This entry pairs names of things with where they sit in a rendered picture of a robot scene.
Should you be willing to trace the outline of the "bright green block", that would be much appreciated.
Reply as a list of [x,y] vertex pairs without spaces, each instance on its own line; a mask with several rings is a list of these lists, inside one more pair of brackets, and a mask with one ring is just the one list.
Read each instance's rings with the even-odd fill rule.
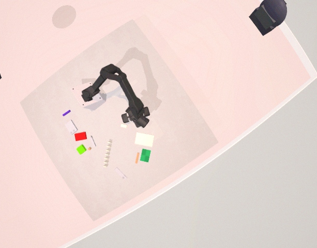
[[80,145],[76,150],[79,152],[79,154],[82,154],[82,153],[84,153],[87,149],[86,149],[83,145]]

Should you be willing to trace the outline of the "red rectangular block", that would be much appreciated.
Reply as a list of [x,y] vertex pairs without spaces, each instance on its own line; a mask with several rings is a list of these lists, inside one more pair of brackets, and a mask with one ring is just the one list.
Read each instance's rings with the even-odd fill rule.
[[75,134],[76,141],[87,139],[86,132]]

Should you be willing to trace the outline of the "green flat rectangular block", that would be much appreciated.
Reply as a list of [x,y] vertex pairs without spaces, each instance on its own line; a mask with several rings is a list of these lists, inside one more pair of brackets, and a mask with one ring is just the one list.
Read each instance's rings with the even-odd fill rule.
[[142,149],[140,161],[148,162],[150,156],[150,150]]

